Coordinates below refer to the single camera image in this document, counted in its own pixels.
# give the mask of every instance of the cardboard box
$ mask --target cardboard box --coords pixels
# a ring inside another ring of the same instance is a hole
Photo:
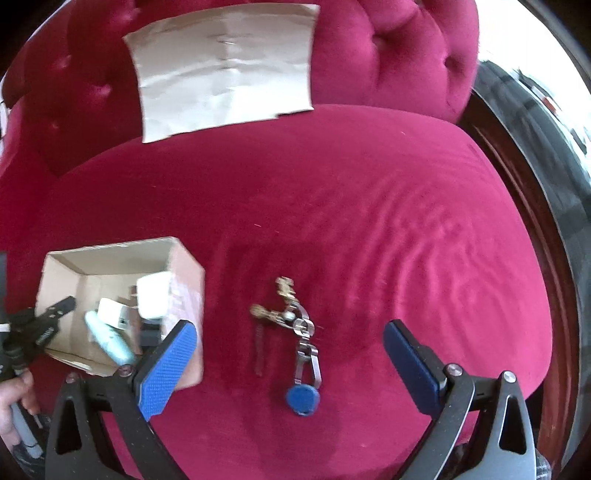
[[[76,298],[77,304],[75,311],[61,319],[60,333],[49,344],[47,353],[89,374],[112,375],[117,366],[93,340],[84,315],[88,310],[96,310],[102,297],[133,305],[130,287],[138,278],[160,271],[170,271],[173,275],[168,313],[161,333],[167,335],[180,319],[189,320],[197,328],[197,349],[177,389],[198,384],[203,377],[205,270],[173,237],[48,253],[37,294],[36,314],[69,295]],[[119,331],[132,350],[138,352],[136,322],[131,322],[125,331]]]

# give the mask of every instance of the sheet of paper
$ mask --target sheet of paper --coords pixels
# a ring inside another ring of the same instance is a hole
[[[135,63],[143,142],[312,110],[320,7],[246,4],[157,21],[124,37]]]

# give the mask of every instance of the keychain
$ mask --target keychain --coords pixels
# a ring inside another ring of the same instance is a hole
[[[294,385],[287,391],[285,399],[295,413],[305,417],[312,415],[316,411],[320,402],[318,389],[322,384],[320,364],[318,362],[318,349],[310,343],[310,339],[314,335],[314,323],[310,320],[308,312],[302,307],[296,297],[296,293],[293,290],[293,280],[287,277],[279,277],[276,283],[277,293],[285,301],[285,310],[283,312],[276,312],[275,310],[267,310],[261,305],[253,305],[251,307],[251,315],[257,320],[273,322],[295,333],[298,343],[295,349]],[[257,322],[255,331],[255,373],[259,377],[262,376],[264,367],[263,335],[264,324],[259,321]],[[308,364],[311,367],[312,385],[302,383],[304,368]]]

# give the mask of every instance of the blue disc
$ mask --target blue disc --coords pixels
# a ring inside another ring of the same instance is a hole
[[[307,417],[316,411],[320,394],[312,385],[294,385],[287,391],[285,399],[295,413]]]

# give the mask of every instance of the person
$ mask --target person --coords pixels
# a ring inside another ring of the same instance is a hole
[[[31,415],[40,413],[40,406],[33,389],[33,374],[26,371],[20,377],[0,383],[0,437],[9,450],[21,441],[12,425],[10,405],[19,401]]]

